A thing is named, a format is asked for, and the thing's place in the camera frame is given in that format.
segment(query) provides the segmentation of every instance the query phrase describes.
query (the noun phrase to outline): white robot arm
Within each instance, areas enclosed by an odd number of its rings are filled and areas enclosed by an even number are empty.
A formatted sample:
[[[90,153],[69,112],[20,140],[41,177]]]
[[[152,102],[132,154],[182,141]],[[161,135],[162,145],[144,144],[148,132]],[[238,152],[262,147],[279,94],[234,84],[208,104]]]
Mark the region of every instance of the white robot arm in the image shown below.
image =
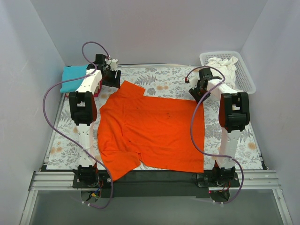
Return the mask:
[[[69,103],[71,118],[76,124],[79,143],[91,154],[95,155],[93,148],[93,128],[97,118],[98,110],[94,100],[94,92],[102,85],[120,88],[121,71],[117,70],[118,60],[107,59],[105,55],[97,54],[95,65],[96,71],[91,74],[95,67],[89,64],[86,77],[75,92],[70,92]],[[84,151],[80,151],[78,170],[74,171],[79,180],[87,185],[92,185],[97,176],[96,161],[90,158]]]
[[[196,102],[216,84],[222,82],[220,77],[213,77],[210,68],[199,70],[200,79],[191,79],[189,90]],[[222,140],[219,155],[235,157],[238,140],[245,126],[250,122],[249,99],[246,92],[237,92],[225,83],[211,91],[220,100],[219,123],[222,128]],[[234,178],[235,162],[227,157],[217,157],[212,169],[212,179],[226,183]]]

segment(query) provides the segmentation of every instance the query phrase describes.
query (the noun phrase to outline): table surface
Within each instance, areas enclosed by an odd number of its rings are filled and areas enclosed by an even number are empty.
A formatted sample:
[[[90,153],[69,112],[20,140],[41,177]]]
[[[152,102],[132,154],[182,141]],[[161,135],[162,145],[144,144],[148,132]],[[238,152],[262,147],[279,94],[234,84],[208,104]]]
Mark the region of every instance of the table surface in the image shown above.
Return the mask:
[[[122,67],[121,83],[126,80],[145,88],[145,96],[193,100],[188,92],[190,85],[184,83],[184,77],[192,68],[193,67]],[[191,74],[191,76],[195,75],[198,76],[197,71]],[[109,96],[116,91],[117,88],[103,86],[99,97],[95,98],[97,109],[103,106]],[[218,122],[218,111],[218,101],[211,97],[204,101],[204,151],[213,154],[218,154],[218,149],[221,144],[222,131]],[[98,111],[93,130],[94,155],[97,159],[102,161],[97,145],[97,129],[100,120],[101,115]],[[78,131],[70,116],[68,98],[64,98],[57,128],[69,137],[78,140]],[[53,142],[50,144],[52,146],[50,148],[47,170],[71,170],[77,168],[79,160],[78,151],[80,150],[78,146],[59,134],[55,134]],[[259,152],[253,130],[251,126],[248,125],[239,139],[235,158],[240,162],[243,169],[263,169]],[[214,161],[214,157],[204,156],[204,169],[212,169]],[[159,168],[147,166],[142,162],[136,169],[160,170]]]

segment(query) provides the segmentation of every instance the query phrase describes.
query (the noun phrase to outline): cyan towel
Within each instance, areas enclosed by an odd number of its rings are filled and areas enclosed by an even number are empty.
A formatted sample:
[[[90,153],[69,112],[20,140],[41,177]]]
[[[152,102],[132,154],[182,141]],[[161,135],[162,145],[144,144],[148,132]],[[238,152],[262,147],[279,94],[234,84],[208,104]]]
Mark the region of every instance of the cyan towel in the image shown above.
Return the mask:
[[[64,72],[62,73],[61,81],[78,78],[78,77],[86,75],[87,66],[88,66],[88,64],[84,65],[84,66],[64,67]],[[83,82],[83,79],[62,83],[60,92],[68,93],[71,91],[76,91],[82,82]]]

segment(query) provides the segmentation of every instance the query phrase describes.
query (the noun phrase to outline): white laundry basket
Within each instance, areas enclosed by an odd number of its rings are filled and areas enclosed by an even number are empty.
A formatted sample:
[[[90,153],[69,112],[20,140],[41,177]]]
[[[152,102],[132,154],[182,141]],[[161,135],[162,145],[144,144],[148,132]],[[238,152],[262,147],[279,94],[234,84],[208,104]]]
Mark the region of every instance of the white laundry basket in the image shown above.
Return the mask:
[[[218,57],[221,59],[230,59],[235,56],[239,60],[235,63],[237,70],[235,71],[236,80],[235,85],[237,89],[241,89],[248,94],[253,94],[256,91],[256,87],[253,83],[251,75],[246,67],[244,60],[238,52],[233,51],[221,51],[221,52],[206,52],[200,54],[200,62],[202,66],[208,64],[208,60],[213,57]]]

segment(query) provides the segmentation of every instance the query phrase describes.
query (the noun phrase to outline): white enclosure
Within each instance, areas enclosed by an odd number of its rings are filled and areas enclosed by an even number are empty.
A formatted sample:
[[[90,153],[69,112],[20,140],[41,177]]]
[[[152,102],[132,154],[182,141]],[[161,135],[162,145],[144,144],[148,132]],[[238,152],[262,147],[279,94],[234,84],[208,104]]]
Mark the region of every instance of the white enclosure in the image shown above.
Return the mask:
[[[299,216],[300,0],[0,0],[0,224],[18,224],[51,128],[45,91],[86,41],[121,64],[199,65],[199,54],[239,52],[256,85],[251,123],[276,170],[294,224]],[[94,58],[100,49],[87,46]],[[47,99],[54,121],[59,88]]]

